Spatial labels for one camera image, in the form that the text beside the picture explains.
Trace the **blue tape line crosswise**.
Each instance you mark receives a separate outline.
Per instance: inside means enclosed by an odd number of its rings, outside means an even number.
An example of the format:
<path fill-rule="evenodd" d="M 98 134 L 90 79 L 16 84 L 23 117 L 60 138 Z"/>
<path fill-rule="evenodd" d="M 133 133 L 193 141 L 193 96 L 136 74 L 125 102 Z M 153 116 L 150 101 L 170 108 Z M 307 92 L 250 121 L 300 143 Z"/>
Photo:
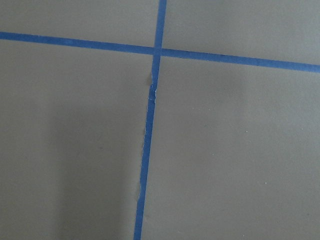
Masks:
<path fill-rule="evenodd" d="M 0 33 L 1 40 L 30 42 L 48 45 L 59 45 L 77 48 L 97 49 L 115 52 L 135 53 L 153 55 L 155 50 L 149 46 L 139 46 L 121 43 L 82 40 L 74 38 L 53 37 L 44 35 L 33 35 L 25 33 L 4 32 Z M 291 61 L 271 60 L 244 56 L 223 55 L 216 53 L 186 51 L 178 49 L 163 48 L 160 54 L 164 57 L 192 59 L 228 64 L 248 65 L 266 68 L 277 68 L 310 73 L 319 73 L 320 66 L 317 64 L 299 63 Z"/>

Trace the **blue tape line lengthwise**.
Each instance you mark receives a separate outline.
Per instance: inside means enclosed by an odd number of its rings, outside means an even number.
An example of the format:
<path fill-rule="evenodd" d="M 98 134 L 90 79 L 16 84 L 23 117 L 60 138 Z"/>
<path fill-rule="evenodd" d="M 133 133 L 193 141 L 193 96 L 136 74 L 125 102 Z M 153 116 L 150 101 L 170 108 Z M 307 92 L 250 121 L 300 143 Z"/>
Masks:
<path fill-rule="evenodd" d="M 154 124 L 154 114 L 156 108 L 156 97 L 158 88 L 158 79 L 160 72 L 160 63 L 162 56 L 162 43 L 163 34 L 165 27 L 167 1 L 161 0 L 158 5 L 157 21 L 154 38 L 154 51 L 152 55 L 152 66 L 151 66 L 151 84 L 149 87 L 147 113 L 145 120 L 145 134 L 143 141 L 142 159 L 140 166 L 140 178 L 139 178 L 139 196 L 136 205 L 136 216 L 133 239 L 140 240 L 142 238 L 144 209 L 146 201 L 146 191 L 148 182 L 150 152 L 152 145 L 152 133 Z"/>

